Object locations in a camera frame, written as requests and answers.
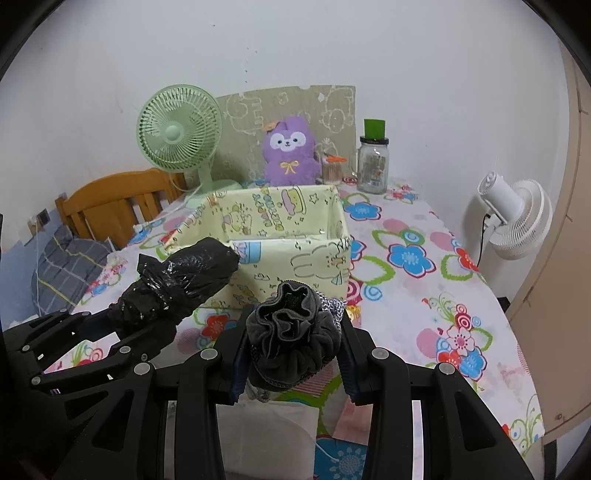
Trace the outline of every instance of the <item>beige door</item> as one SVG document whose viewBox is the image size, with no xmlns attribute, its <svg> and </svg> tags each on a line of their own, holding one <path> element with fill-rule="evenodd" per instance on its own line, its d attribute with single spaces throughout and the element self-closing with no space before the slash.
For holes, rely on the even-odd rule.
<svg viewBox="0 0 591 480">
<path fill-rule="evenodd" d="M 538 391 L 544 443 L 591 416 L 591 87 L 578 67 L 572 71 L 569 152 L 576 158 L 557 205 L 556 243 L 545 245 L 533 286 L 509 313 Z"/>
</svg>

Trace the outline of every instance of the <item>white fan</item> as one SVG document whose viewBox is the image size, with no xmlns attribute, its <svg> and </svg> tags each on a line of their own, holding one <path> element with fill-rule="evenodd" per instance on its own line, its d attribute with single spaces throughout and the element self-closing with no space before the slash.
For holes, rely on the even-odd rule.
<svg viewBox="0 0 591 480">
<path fill-rule="evenodd" d="M 552 223 L 552 204 L 538 182 L 520 180 L 509 185 L 491 171 L 480 182 L 478 193 L 491 208 L 484 246 L 490 243 L 499 257 L 517 260 L 542 244 Z"/>
</svg>

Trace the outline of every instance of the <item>purple plush toy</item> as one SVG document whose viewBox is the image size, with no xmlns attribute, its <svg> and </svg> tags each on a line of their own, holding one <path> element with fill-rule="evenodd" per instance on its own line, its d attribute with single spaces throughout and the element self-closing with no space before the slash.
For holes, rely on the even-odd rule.
<svg viewBox="0 0 591 480">
<path fill-rule="evenodd" d="M 267 161 L 265 177 L 273 187 L 313 185 L 320 173 L 314 159 L 316 141 L 308 122 L 300 116 L 289 116 L 277 122 L 265 137 L 262 155 Z"/>
</svg>

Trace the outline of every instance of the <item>yellow bow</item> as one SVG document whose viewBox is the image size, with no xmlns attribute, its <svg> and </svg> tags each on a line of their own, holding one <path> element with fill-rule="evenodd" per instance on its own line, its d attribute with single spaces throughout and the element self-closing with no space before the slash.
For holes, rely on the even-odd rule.
<svg viewBox="0 0 591 480">
<path fill-rule="evenodd" d="M 294 167 L 297 167 L 300 164 L 297 160 L 292 161 L 282 161 L 279 166 L 285 169 L 285 175 L 288 173 L 295 173 Z"/>
</svg>

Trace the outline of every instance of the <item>plush toy face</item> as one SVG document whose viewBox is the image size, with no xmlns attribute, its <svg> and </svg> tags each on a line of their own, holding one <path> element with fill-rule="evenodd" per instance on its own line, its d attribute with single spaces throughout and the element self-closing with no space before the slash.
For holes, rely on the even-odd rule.
<svg viewBox="0 0 591 480">
<path fill-rule="evenodd" d="M 267 133 L 262 153 L 267 162 L 312 158 L 315 143 L 306 120 L 300 116 L 290 116 Z"/>
</svg>

